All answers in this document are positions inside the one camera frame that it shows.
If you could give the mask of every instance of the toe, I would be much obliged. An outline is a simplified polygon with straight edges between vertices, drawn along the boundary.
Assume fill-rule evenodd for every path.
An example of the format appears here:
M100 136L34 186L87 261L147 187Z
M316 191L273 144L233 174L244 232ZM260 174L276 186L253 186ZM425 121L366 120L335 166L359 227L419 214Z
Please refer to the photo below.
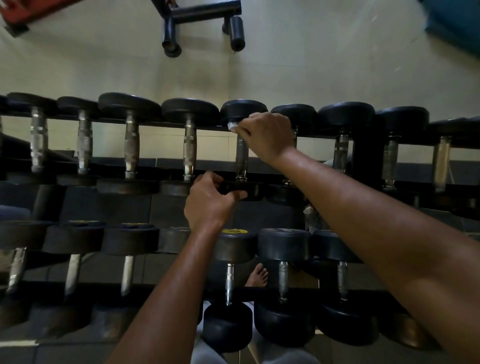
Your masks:
M257 264L257 266L255 267L255 269L253 271L257 274L260 274L260 272L262 271L263 268L264 268L264 265L262 263L259 263L259 264Z

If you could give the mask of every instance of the black metal frame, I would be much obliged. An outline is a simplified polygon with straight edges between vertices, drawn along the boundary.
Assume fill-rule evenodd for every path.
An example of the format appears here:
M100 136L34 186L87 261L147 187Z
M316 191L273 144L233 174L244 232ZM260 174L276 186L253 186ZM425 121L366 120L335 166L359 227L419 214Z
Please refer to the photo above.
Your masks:
M189 7L170 7L165 0L152 0L160 16L164 19L162 47L165 54L170 58L176 58L181 54L181 47L177 42L176 26L184 23L202 22L212 19L224 19L222 31L230 35L230 45L235 52L245 47L243 22L241 15L241 1L227 0L210 4L195 5Z

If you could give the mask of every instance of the blue object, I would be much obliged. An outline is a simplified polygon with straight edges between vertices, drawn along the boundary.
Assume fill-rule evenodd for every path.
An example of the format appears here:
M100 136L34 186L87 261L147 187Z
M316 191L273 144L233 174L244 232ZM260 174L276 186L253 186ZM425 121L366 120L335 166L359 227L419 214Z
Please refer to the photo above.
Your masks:
M425 30L480 57L480 1L424 0Z

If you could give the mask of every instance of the left hand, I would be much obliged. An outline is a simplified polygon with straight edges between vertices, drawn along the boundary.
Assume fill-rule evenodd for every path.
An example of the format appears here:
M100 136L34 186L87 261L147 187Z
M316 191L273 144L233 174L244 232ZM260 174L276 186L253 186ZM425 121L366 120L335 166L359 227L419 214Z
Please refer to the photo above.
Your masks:
M192 231L209 222L222 227L235 202L247 197L246 191L220 194L217 188L222 182L223 178L210 170L195 179L183 210Z

